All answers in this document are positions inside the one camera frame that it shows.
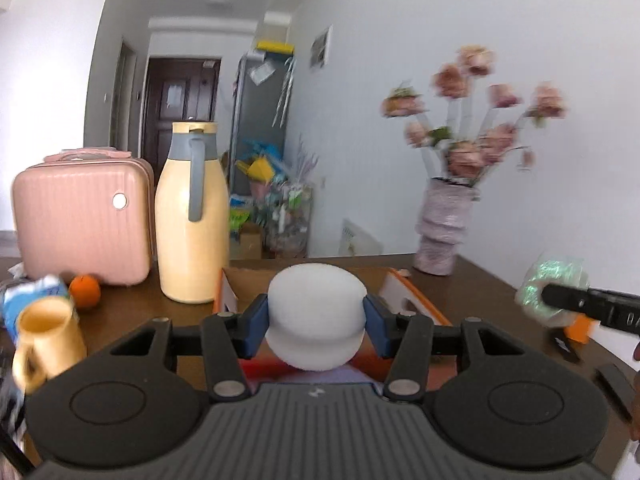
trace cardboard box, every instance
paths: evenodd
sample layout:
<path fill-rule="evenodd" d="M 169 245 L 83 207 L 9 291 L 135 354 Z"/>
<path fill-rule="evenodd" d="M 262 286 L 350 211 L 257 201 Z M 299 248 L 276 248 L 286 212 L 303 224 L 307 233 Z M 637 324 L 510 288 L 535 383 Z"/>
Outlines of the cardboard box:
<path fill-rule="evenodd" d="M 387 267 L 355 267 L 347 268 L 367 287 L 367 291 L 382 297 L 389 309 L 397 314 L 411 306 L 431 317 L 436 325 L 449 325 L 450 322 L 431 302 L 406 278 L 400 276 L 395 269 Z M 229 267 L 223 269 L 218 301 L 214 312 L 228 310 L 244 312 L 258 294 L 267 292 L 271 279 L 277 269 L 239 269 Z M 429 372 L 428 389 L 434 390 L 456 375 L 455 358 L 435 357 Z M 350 364 L 372 377 L 383 381 L 388 374 L 391 360 L 377 356 L 369 337 L 365 334 L 360 350 Z M 247 378 L 251 380 L 277 380 L 280 377 L 299 372 L 278 359 L 266 341 L 262 343 L 258 355 L 250 361 L 241 361 Z"/>
<path fill-rule="evenodd" d="M 240 228 L 240 259 L 262 259 L 262 227 L 245 222 Z"/>

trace cup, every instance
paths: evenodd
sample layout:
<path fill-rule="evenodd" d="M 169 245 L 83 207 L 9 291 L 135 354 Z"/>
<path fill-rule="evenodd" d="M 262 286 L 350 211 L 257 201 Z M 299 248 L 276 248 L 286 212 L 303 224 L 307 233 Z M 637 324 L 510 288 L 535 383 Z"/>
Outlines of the cup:
<path fill-rule="evenodd" d="M 86 357 L 86 346 L 73 304 L 62 296 L 47 296 L 18 316 L 14 380 L 26 394 Z"/>

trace pink flower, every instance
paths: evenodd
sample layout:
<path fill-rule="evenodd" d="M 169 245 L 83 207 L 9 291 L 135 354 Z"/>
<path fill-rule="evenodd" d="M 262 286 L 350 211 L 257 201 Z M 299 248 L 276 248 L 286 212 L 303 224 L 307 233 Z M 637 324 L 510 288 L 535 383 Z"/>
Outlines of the pink flower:
<path fill-rule="evenodd" d="M 502 161 L 504 154 L 513 146 L 517 133 L 513 124 L 505 123 L 489 130 L 478 139 L 482 158 L 488 166 Z"/>
<path fill-rule="evenodd" d="M 408 123 L 404 128 L 404 138 L 406 143 L 413 148 L 420 148 L 424 139 L 427 138 L 428 132 L 424 126 L 417 121 Z"/>
<path fill-rule="evenodd" d="M 418 96 L 388 97 L 382 101 L 382 114 L 385 117 L 407 117 L 424 113 L 424 103 Z"/>
<path fill-rule="evenodd" d="M 456 142 L 447 153 L 447 168 L 452 176 L 477 178 L 484 167 L 480 149 L 469 140 Z"/>
<path fill-rule="evenodd" d="M 465 45 L 458 51 L 458 62 L 470 75 L 485 76 L 492 72 L 494 53 L 484 46 Z"/>
<path fill-rule="evenodd" d="M 489 96 L 494 108 L 511 108 L 522 102 L 511 85 L 506 83 L 489 86 Z"/>
<path fill-rule="evenodd" d="M 560 91 L 549 82 L 542 83 L 536 88 L 534 100 L 535 104 L 530 111 L 532 117 L 563 118 L 566 113 L 566 105 Z"/>
<path fill-rule="evenodd" d="M 433 76 L 433 86 L 436 87 L 440 97 L 460 99 L 468 95 L 466 80 L 460 68 L 454 63 L 447 63 Z"/>

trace suitcase button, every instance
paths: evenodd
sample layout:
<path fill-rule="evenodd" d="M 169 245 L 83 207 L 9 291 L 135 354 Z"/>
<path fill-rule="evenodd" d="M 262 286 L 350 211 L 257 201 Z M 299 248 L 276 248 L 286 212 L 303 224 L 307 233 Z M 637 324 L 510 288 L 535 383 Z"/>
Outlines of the suitcase button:
<path fill-rule="evenodd" d="M 113 206 L 116 209 L 123 209 L 127 205 L 127 197 L 123 193 L 113 195 Z"/>

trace cardboard box on floor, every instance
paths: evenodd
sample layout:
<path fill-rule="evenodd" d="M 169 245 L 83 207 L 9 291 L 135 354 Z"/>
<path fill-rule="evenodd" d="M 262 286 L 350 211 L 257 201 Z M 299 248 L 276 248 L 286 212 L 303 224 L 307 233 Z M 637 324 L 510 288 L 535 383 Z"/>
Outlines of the cardboard box on floor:
<path fill-rule="evenodd" d="M 431 317 L 436 325 L 448 325 L 450 322 L 442 315 L 423 294 L 406 278 L 400 276 L 395 269 L 388 267 L 355 267 L 347 268 L 367 287 L 367 291 L 382 297 L 393 313 L 407 308 L 414 308 L 425 316 Z M 244 312 L 258 294 L 266 293 L 276 269 L 240 269 L 228 267 L 223 269 L 218 301 L 214 312 L 228 310 Z M 377 356 L 369 337 L 365 334 L 360 350 L 350 361 L 358 370 L 377 381 L 383 381 L 391 366 L 391 360 L 383 360 Z M 262 343 L 258 355 L 250 361 L 241 361 L 244 373 L 248 378 L 277 380 L 287 374 L 297 372 L 293 367 L 278 359 L 266 341 Z M 439 388 L 444 382 L 456 374 L 454 358 L 433 358 L 429 371 L 428 389 Z"/>

